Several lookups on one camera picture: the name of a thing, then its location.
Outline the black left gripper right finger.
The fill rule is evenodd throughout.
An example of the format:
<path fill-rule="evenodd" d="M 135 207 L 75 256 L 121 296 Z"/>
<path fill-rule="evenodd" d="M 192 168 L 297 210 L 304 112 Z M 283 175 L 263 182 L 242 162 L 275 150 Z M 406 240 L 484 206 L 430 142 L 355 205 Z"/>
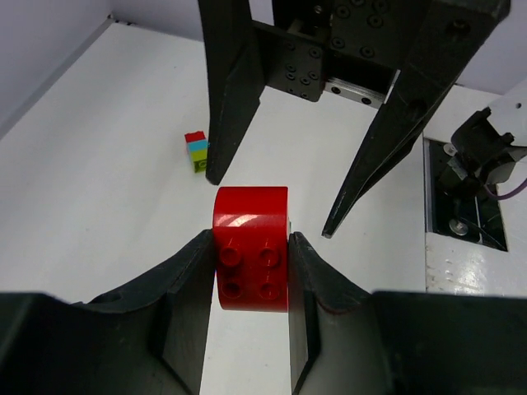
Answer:
<path fill-rule="evenodd" d="M 523 394 L 526 302 L 469 295 L 368 293 L 306 237 L 288 242 L 295 394 Z"/>

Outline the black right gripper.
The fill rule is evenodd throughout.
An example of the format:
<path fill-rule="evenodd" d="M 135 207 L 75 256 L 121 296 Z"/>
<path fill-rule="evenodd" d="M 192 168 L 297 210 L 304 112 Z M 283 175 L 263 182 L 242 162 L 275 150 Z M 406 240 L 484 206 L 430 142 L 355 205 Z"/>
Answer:
<path fill-rule="evenodd" d="M 218 185 L 225 176 L 259 107 L 264 80 L 311 102 L 327 91 L 380 107 L 324 224 L 322 235 L 329 239 L 361 196 L 409 154 L 511 4 L 343 0 L 272 5 L 273 23 L 253 25 L 247 1 L 198 2 L 210 113 L 206 178 Z"/>

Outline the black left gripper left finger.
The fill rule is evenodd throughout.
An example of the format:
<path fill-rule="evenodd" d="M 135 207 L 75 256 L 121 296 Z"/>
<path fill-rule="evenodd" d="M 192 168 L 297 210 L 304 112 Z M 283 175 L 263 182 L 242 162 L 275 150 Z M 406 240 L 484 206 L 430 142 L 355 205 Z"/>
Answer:
<path fill-rule="evenodd" d="M 88 303 L 2 293 L 2 393 L 199 393 L 213 259 L 212 232 L 205 230 Z"/>

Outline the red curved lego brick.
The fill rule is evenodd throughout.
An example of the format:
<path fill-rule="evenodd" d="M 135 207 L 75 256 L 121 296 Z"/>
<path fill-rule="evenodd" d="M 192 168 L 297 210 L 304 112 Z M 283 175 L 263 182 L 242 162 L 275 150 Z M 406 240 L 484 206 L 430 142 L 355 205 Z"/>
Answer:
<path fill-rule="evenodd" d="M 217 291 L 225 310 L 288 310 L 288 188 L 221 187 L 212 217 Z"/>

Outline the green blue red lego stack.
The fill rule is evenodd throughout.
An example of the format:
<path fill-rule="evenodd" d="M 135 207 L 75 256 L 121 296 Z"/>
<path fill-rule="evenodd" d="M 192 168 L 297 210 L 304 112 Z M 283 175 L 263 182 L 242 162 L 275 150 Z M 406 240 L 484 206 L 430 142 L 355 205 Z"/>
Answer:
<path fill-rule="evenodd" d="M 206 170 L 208 159 L 208 140 L 203 131 L 189 132 L 184 135 L 186 150 L 195 173 Z"/>

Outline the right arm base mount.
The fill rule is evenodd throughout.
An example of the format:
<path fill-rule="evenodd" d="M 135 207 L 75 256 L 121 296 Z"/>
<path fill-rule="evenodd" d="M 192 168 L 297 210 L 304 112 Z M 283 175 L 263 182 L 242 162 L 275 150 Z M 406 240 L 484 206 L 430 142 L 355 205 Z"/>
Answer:
<path fill-rule="evenodd" d="M 500 203 L 484 188 L 470 184 L 463 190 L 455 182 L 450 149 L 445 142 L 424 140 L 427 231 L 506 252 Z"/>

